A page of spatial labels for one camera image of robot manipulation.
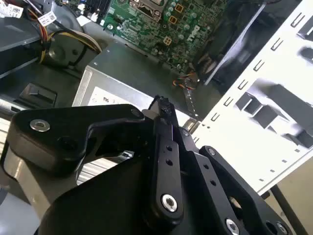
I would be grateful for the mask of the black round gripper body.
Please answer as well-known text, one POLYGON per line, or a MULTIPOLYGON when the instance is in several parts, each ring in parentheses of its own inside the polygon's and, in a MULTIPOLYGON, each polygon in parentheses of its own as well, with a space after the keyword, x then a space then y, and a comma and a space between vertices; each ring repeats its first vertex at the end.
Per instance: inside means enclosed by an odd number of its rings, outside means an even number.
POLYGON ((42 218, 41 235, 202 235, 213 233, 216 180, 207 157, 139 156, 64 193, 42 218))

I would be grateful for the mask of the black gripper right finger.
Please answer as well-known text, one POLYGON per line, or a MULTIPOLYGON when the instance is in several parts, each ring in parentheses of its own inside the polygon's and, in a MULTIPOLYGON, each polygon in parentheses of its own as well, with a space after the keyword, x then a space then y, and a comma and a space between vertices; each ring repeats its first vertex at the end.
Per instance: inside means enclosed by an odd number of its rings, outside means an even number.
POLYGON ((196 226, 210 235, 291 235, 289 226, 211 146, 197 148, 179 129, 196 226))

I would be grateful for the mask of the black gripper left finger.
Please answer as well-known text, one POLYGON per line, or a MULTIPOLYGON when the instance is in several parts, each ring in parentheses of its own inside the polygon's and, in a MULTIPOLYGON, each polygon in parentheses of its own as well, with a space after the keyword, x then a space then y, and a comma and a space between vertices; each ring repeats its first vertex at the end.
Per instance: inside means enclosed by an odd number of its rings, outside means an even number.
POLYGON ((150 105, 156 118, 129 104, 27 110, 16 114, 9 129, 11 150, 53 176, 68 176, 90 154, 122 150, 135 156, 179 158, 173 140, 178 126, 168 99, 150 105))

